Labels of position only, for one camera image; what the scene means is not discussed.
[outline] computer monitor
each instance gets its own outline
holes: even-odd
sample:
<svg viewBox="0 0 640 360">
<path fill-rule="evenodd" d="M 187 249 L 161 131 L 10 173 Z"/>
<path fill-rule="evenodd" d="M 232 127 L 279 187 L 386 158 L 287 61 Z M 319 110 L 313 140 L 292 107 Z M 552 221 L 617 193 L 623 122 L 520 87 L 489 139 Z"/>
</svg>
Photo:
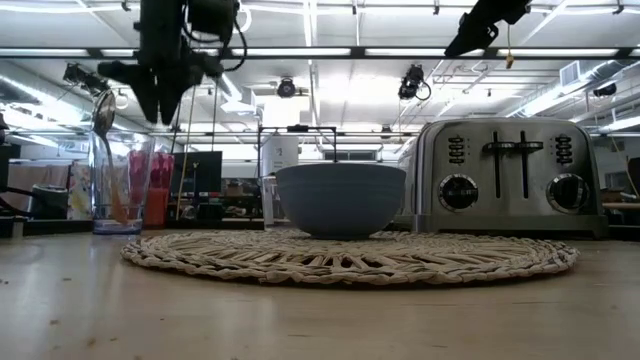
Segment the computer monitor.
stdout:
<svg viewBox="0 0 640 360">
<path fill-rule="evenodd" d="M 171 193 L 180 191 L 180 179 L 182 177 L 182 163 L 184 153 L 173 154 L 175 163 L 171 177 Z M 186 172 L 182 193 L 195 192 L 211 193 L 222 190 L 222 151 L 190 152 L 187 156 Z"/>
</svg>

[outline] toaster knob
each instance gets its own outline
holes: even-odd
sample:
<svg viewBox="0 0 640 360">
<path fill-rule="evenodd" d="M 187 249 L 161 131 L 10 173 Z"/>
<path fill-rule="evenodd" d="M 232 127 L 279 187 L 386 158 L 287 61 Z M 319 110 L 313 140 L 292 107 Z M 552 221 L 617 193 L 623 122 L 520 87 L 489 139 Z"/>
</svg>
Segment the toaster knob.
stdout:
<svg viewBox="0 0 640 360">
<path fill-rule="evenodd" d="M 440 183 L 438 198 L 450 211 L 460 211 L 478 201 L 478 186 L 467 175 L 449 175 Z"/>
<path fill-rule="evenodd" d="M 547 200 L 557 211 L 576 214 L 589 200 L 589 185 L 578 175 L 559 175 L 547 187 Z"/>
</svg>

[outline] toaster slot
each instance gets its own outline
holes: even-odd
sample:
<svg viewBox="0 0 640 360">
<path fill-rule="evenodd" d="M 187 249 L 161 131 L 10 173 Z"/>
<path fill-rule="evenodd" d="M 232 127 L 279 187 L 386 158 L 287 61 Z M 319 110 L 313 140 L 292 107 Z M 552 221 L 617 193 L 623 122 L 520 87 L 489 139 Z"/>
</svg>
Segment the toaster slot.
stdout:
<svg viewBox="0 0 640 360">
<path fill-rule="evenodd" d="M 498 144 L 498 132 L 493 132 L 493 143 Z M 500 199 L 500 149 L 496 147 L 493 151 L 493 179 L 496 186 L 496 198 Z"/>
<path fill-rule="evenodd" d="M 527 135 L 524 131 L 520 131 L 520 143 L 527 143 Z M 522 195 L 525 199 L 529 198 L 529 154 L 522 152 Z"/>
</svg>

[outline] spoon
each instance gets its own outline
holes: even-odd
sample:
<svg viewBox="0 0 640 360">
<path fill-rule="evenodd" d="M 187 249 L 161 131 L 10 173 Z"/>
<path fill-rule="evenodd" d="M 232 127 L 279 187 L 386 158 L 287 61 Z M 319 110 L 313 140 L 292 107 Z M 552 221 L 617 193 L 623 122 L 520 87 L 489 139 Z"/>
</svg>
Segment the spoon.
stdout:
<svg viewBox="0 0 640 360">
<path fill-rule="evenodd" d="M 104 142 L 107 149 L 107 158 L 109 159 L 109 176 L 111 178 L 111 214 L 113 218 L 120 224 L 127 224 L 127 213 L 120 201 L 120 193 L 118 192 L 118 180 L 113 166 L 113 156 L 111 154 L 111 146 L 107 140 L 107 133 L 113 126 L 116 111 L 116 97 L 113 91 L 107 90 L 103 92 L 93 110 L 93 132 L 98 135 Z"/>
</svg>

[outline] toaster lever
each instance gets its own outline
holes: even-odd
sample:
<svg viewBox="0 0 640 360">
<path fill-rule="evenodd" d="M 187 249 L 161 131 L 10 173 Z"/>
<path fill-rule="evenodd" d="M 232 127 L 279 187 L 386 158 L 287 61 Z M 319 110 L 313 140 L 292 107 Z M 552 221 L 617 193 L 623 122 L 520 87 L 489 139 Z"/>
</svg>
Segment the toaster lever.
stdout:
<svg viewBox="0 0 640 360">
<path fill-rule="evenodd" d="M 544 148 L 544 144 L 542 143 L 542 141 L 523 141 L 517 143 L 516 147 L 522 151 L 534 152 L 542 150 Z"/>
<path fill-rule="evenodd" d="M 516 148 L 516 143 L 511 141 L 494 141 L 488 144 L 485 144 L 482 147 L 483 152 L 500 152 L 500 151 L 510 151 Z"/>
</svg>

